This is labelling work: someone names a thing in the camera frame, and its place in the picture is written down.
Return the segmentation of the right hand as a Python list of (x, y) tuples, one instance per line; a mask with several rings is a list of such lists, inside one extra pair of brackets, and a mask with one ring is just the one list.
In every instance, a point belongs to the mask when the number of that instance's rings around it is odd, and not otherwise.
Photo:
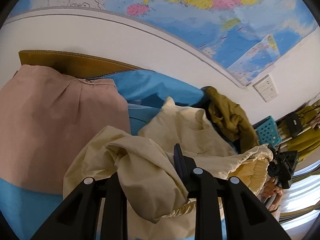
[(276, 178), (270, 177), (269, 180), (266, 181), (264, 188), (260, 193), (261, 200), (275, 197), (274, 201), (267, 208), (268, 211), (270, 212), (276, 211), (283, 197), (283, 189), (277, 186), (275, 181), (276, 181)]

